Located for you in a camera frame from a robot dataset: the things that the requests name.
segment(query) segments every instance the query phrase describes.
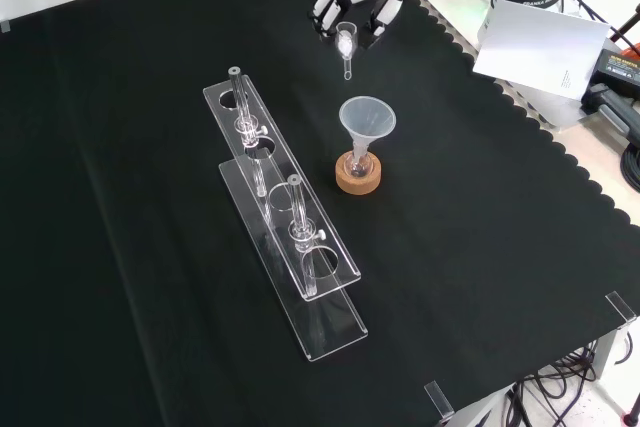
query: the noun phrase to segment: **table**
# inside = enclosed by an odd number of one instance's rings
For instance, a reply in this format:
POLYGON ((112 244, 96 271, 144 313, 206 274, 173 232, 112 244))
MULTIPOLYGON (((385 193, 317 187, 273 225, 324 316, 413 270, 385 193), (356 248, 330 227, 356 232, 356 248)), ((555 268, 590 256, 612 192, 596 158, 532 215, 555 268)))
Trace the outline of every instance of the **table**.
MULTIPOLYGON (((94 210, 85 210, 103 226, 99 239, 122 277, 151 386, 141 392, 145 402, 157 399, 155 410, 144 405, 155 418, 429 425, 438 413, 425 384, 437 381, 462 413, 618 326, 604 299, 612 290, 640 304, 629 254, 616 249, 633 253, 637 231, 533 121, 470 73, 470 59, 418 6, 403 9, 343 84, 335 52, 308 25, 309 0, 215 0, 208 8, 213 1, 82 0, 12 22, 17 34, 7 41, 8 65, 20 67, 5 67, 14 115, 43 118, 54 137, 58 123, 69 129, 62 144, 75 149, 71 163, 79 162, 82 190, 93 199, 94 210), (301 358, 217 176, 227 148, 201 89, 234 64, 251 75, 363 273, 349 292, 370 335, 321 363, 301 358), (395 137, 373 149, 385 163, 381 187, 352 199, 332 179, 349 145, 337 109, 363 93, 397 106, 398 124, 395 137), (551 222, 545 209, 566 215, 551 222), (547 251, 530 249, 532 239, 547 251), (562 259, 562 268, 550 259, 562 259), (570 282, 604 261, 606 276, 570 282), (553 319, 560 309, 575 317, 571 325, 553 319)), ((71 155, 19 153, 21 165, 54 172, 71 155)), ((16 227, 25 212, 38 225, 52 221, 31 206, 29 177, 16 179, 11 197, 3 195, 14 199, 3 221, 28 238, 16 227)), ((24 248, 12 247, 17 265, 24 248)), ((36 253, 48 271, 46 252, 36 253)), ((95 264, 91 249, 71 260, 76 268, 95 264)), ((20 351, 21 337, 11 339, 20 351)), ((28 414, 35 423, 39 412, 28 414)))

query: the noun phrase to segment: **test tube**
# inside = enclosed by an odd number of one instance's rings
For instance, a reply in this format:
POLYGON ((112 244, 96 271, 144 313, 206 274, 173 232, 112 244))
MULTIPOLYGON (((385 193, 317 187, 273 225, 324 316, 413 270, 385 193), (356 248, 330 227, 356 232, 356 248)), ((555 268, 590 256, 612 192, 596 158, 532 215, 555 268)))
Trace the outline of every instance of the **test tube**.
POLYGON ((237 126, 242 135, 242 143, 246 146, 255 145, 258 141, 258 134, 256 132, 257 121, 252 119, 251 113, 249 112, 249 102, 247 101, 247 93, 244 90, 240 67, 231 67, 229 69, 229 80, 231 80, 233 97, 238 107, 237 126))
POLYGON ((307 210, 304 205, 302 195, 302 179, 298 174, 290 175, 287 182, 291 186, 293 196, 291 197, 291 210, 293 211, 294 231, 301 238, 306 237, 308 231, 307 210))

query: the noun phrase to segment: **floor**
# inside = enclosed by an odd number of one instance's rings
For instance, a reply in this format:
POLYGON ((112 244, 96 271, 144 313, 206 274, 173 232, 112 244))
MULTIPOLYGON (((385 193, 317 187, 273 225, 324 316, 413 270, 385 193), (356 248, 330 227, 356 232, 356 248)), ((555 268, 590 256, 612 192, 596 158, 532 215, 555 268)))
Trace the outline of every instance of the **floor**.
MULTIPOLYGON (((634 322, 629 329, 631 336, 640 341, 640 323, 634 322)), ((626 341, 614 346, 613 355, 622 359, 627 353, 626 341)), ((555 392, 553 383, 549 381, 548 389, 555 392)), ((565 398, 552 401, 557 412, 562 412, 573 400, 577 392, 579 379, 571 379, 569 390, 565 398)), ((528 382, 524 396, 524 405, 533 427, 549 427, 554 424, 555 416, 546 405, 540 391, 533 382, 528 382)), ((621 365, 613 365, 605 371, 602 381, 585 384, 584 391, 578 403, 565 417, 568 427, 594 426, 614 427, 623 425, 621 417, 628 412, 636 397, 640 394, 640 354, 633 353, 630 359, 621 365)), ((499 404, 487 420, 485 427, 502 427, 505 425, 505 416, 508 403, 499 404)))

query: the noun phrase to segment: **black power supply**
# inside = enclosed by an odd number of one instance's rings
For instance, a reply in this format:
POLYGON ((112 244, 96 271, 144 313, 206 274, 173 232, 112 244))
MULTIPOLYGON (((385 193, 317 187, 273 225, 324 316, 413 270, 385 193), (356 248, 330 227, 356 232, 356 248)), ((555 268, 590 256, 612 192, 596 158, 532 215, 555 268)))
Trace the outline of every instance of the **black power supply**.
POLYGON ((640 62, 603 50, 591 85, 583 98, 586 110, 599 110, 629 140, 620 169, 631 187, 640 192, 640 114, 621 96, 640 99, 640 62))
POLYGON ((625 97, 640 99, 640 61, 603 50, 591 77, 592 84, 607 87, 625 97))

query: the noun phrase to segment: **table leg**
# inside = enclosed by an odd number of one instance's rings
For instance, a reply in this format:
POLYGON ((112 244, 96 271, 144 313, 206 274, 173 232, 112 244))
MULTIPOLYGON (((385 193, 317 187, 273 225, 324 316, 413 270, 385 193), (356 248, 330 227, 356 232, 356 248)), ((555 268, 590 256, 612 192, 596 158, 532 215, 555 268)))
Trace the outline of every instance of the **table leg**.
POLYGON ((475 427, 487 415, 487 412, 498 405, 511 387, 512 385, 508 385, 504 389, 498 390, 484 399, 458 410, 446 424, 440 425, 446 425, 447 427, 475 427))
POLYGON ((613 330, 606 335, 603 335, 598 340, 598 348, 593 357, 593 371, 596 374, 597 379, 601 379, 605 370, 615 363, 616 360, 611 355, 613 346, 616 342, 623 342, 629 331, 629 324, 625 324, 619 329, 613 330))

